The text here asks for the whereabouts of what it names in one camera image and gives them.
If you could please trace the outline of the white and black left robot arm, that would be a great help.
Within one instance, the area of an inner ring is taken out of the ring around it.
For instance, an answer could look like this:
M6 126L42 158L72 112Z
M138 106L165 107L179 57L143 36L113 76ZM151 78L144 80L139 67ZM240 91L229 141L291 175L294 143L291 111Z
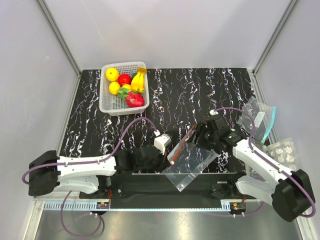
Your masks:
M22 179L31 197L72 191L103 198L108 186L102 177L158 169L165 152L164 146L147 145L118 150L114 154L76 158L58 156L55 150L49 150L29 164Z

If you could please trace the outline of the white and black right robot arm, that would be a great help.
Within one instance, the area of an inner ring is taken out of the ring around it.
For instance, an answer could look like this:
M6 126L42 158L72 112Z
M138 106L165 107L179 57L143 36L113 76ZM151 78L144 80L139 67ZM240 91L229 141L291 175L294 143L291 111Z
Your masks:
M221 115L198 123L191 142L202 149L228 152L263 178L254 179L244 171L235 173L227 181L230 197L247 195L261 200L287 222L303 216L308 209L314 216L316 200L308 174L302 169L293 171L273 160L241 131L232 131Z

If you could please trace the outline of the clear bag with orange zipper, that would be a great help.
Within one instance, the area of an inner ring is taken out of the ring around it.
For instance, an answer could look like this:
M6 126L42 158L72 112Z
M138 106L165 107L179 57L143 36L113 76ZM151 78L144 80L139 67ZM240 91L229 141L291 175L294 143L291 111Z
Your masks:
M179 192L182 192L218 157L214 150L196 146L193 141L195 131L196 126L193 125L168 154L169 166L162 171Z

